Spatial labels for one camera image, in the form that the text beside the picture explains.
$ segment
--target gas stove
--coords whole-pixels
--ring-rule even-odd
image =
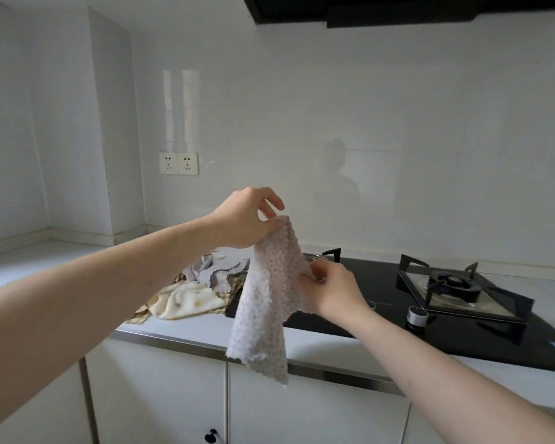
[[[306,254],[308,260],[339,260]],[[555,371],[555,328],[532,313],[533,300],[503,290],[476,271],[431,268],[403,256],[400,263],[341,258],[364,298],[385,319],[406,328],[437,349],[458,356]],[[234,317],[236,295],[226,309]],[[409,312],[427,312],[423,327],[408,322]],[[351,337],[318,315],[292,314],[284,327]]]

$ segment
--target dotted cloth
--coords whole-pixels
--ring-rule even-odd
[[[261,240],[244,283],[226,355],[254,371],[288,384],[283,323],[297,310],[309,311],[296,278],[312,277],[287,216],[279,231]]]

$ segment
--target gray cloth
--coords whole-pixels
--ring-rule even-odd
[[[296,278],[300,273],[312,277],[312,272],[289,218],[279,216],[278,220],[283,223],[281,229],[253,249],[254,259],[244,282],[226,355],[287,385],[283,323],[297,310],[309,311]]]
[[[216,293],[230,292],[228,276],[242,273],[249,267],[249,260],[237,261],[230,257],[218,259],[212,254],[202,256],[198,261],[183,271],[187,282],[199,282]]]

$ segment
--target black glass cooktop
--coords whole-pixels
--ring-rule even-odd
[[[345,258],[341,262],[354,273],[364,298],[376,304],[376,311],[406,327],[408,308],[418,304],[399,280],[399,264]],[[236,296],[228,305],[226,316],[234,318],[238,300]],[[329,321],[302,312],[292,314],[284,326],[351,337]],[[529,315],[527,324],[437,314],[419,336],[452,355],[555,371],[555,346],[551,344],[555,329],[535,314]]]

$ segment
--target forearm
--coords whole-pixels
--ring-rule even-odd
[[[221,245],[220,234],[203,218],[1,288],[0,421]]]
[[[371,311],[348,329],[450,443],[555,443],[555,420]]]

